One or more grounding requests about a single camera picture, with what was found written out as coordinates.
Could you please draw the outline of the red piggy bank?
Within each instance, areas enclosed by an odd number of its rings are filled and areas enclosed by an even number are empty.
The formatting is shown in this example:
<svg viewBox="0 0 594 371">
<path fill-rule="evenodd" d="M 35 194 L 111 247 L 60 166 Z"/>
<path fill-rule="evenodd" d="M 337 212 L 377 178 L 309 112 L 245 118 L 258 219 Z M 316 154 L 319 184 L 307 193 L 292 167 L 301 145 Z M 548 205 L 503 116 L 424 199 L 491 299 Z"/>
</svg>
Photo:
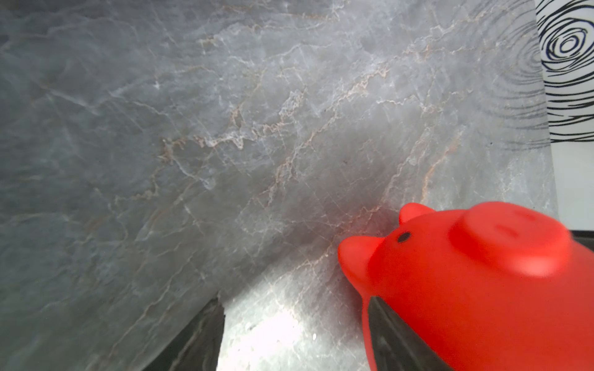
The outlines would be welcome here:
<svg viewBox="0 0 594 371">
<path fill-rule="evenodd" d="M 386 237 L 353 236 L 340 267 L 452 370 L 591 370 L 593 252 L 556 219 L 512 203 L 409 203 Z"/>
</svg>

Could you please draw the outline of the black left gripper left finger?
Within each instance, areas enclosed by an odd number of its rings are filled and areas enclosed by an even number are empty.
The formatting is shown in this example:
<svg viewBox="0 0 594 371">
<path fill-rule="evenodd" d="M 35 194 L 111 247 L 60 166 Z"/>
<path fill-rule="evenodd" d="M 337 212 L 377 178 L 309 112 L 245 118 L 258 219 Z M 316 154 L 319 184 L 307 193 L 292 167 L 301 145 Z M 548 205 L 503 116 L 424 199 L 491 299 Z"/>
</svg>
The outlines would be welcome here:
<svg viewBox="0 0 594 371">
<path fill-rule="evenodd" d="M 215 296 L 143 370 L 215 371 L 224 323 L 224 307 Z"/>
</svg>

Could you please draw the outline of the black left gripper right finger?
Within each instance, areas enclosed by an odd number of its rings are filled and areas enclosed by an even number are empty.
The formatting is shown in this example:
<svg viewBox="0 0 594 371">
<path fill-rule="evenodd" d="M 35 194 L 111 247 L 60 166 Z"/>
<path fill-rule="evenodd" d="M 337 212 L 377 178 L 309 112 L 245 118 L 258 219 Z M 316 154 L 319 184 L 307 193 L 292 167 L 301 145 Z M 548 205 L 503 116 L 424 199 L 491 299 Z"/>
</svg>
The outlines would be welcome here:
<svg viewBox="0 0 594 371">
<path fill-rule="evenodd" d="M 368 361 L 374 370 L 452 370 L 378 296 L 368 300 Z"/>
</svg>

